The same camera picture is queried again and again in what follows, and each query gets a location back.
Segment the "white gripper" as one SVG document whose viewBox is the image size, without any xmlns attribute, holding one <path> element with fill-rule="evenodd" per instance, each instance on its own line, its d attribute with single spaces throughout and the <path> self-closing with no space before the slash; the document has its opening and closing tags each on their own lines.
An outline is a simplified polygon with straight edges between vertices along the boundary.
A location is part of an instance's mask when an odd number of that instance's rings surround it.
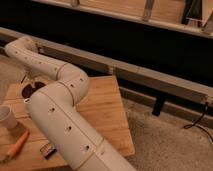
<svg viewBox="0 0 213 171">
<path fill-rule="evenodd" d="M 36 70 L 33 70 L 29 67 L 25 68 L 25 73 L 27 78 L 29 79 L 30 85 L 34 86 L 35 85 L 35 79 L 40 76 L 40 73 Z"/>
</svg>

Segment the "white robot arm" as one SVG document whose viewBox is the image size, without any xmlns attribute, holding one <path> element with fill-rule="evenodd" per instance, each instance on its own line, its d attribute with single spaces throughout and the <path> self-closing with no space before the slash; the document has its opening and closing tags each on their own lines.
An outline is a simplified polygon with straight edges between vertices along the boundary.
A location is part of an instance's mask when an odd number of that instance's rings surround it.
<svg viewBox="0 0 213 171">
<path fill-rule="evenodd" d="M 53 80 L 30 96 L 27 109 L 34 123 L 74 171 L 136 171 L 76 111 L 90 83 L 82 69 L 40 54 L 29 36 L 8 43 L 5 52 L 25 67 Z"/>
</svg>

